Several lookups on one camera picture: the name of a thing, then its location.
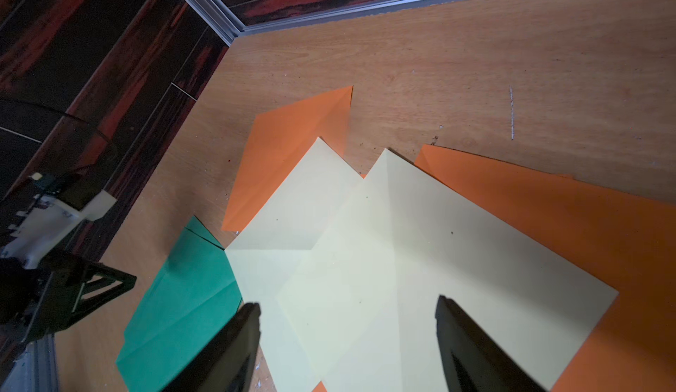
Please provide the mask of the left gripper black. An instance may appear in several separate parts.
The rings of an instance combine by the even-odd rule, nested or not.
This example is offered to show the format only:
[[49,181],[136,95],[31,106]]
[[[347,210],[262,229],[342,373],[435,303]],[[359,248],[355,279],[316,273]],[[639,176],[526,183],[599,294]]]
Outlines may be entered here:
[[40,339],[66,330],[134,288],[137,277],[72,254],[57,254],[29,270],[1,260],[1,332]]

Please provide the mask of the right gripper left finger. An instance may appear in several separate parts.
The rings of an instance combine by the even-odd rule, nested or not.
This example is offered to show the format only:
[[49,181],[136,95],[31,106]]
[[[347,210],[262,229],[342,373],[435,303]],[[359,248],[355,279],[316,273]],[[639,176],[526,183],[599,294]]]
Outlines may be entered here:
[[246,303],[165,391],[248,391],[258,352],[261,308]]

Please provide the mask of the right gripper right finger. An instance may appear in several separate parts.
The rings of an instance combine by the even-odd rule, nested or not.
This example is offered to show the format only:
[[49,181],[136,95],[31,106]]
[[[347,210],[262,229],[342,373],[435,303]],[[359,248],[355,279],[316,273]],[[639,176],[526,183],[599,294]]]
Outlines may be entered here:
[[441,295],[437,338],[450,391],[542,391],[454,300]]

